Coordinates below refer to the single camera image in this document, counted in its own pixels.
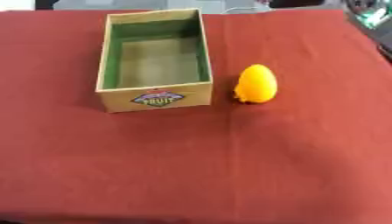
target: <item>cardboard box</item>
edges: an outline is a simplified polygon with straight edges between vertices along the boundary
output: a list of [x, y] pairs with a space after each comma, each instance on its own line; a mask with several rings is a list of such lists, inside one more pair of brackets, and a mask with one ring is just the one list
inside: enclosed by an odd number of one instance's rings
[[95, 91], [109, 112], [208, 105], [212, 85], [198, 10], [108, 15]]

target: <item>white wall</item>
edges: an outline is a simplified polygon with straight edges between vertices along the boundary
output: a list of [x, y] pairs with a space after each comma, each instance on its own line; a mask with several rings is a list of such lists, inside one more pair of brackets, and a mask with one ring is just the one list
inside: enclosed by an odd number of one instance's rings
[[34, 10], [35, 0], [0, 0], [0, 11]]

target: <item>box bottom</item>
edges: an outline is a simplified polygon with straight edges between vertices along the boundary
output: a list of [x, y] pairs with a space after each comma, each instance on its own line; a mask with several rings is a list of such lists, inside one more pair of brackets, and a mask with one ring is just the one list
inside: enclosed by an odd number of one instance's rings
[[197, 38], [122, 42], [118, 88], [141, 88], [200, 81]]

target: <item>box side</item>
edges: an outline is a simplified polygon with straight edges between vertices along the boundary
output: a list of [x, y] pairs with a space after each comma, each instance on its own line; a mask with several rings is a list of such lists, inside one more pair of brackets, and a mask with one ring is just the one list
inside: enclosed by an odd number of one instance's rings
[[200, 34], [201, 35], [201, 44], [202, 44], [202, 48], [203, 48], [203, 52], [204, 52], [204, 58], [202, 60], [204, 60], [203, 63], [206, 65], [205, 69], [208, 73], [209, 82], [213, 83], [214, 77], [213, 77], [213, 72], [211, 69], [211, 62], [210, 62], [211, 60], [210, 60], [210, 54], [208, 51], [206, 29], [205, 29], [203, 17], [201, 15], [200, 11], [198, 10], [197, 13], [198, 13], [198, 17], [199, 17], [199, 25], [200, 25], [200, 30], [201, 30], [201, 32], [200, 32], [201, 33]]
[[211, 83], [201, 82], [166, 87], [105, 90], [98, 94], [108, 112], [124, 112], [209, 105], [212, 90]]
[[106, 25], [105, 25], [105, 33], [103, 36], [102, 50], [101, 50], [101, 61], [100, 61], [100, 65], [99, 65], [98, 78], [97, 78], [97, 82], [96, 82], [95, 91], [100, 91], [103, 89], [106, 64], [107, 64], [108, 55], [109, 55], [111, 32], [112, 32], [111, 20], [110, 20], [110, 17], [107, 17], [106, 18]]
[[165, 20], [187, 20], [194, 18], [199, 13], [198, 9], [187, 10], [156, 10], [125, 14], [109, 14], [114, 25], [148, 23]]

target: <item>red cloth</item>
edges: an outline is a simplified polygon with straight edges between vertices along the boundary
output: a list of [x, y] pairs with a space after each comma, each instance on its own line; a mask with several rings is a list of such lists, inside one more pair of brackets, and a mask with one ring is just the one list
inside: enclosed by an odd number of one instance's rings
[[[0, 219], [392, 223], [392, 69], [342, 12], [207, 15], [213, 105], [121, 114], [106, 13], [0, 13]], [[254, 63], [278, 96], [231, 101]]]

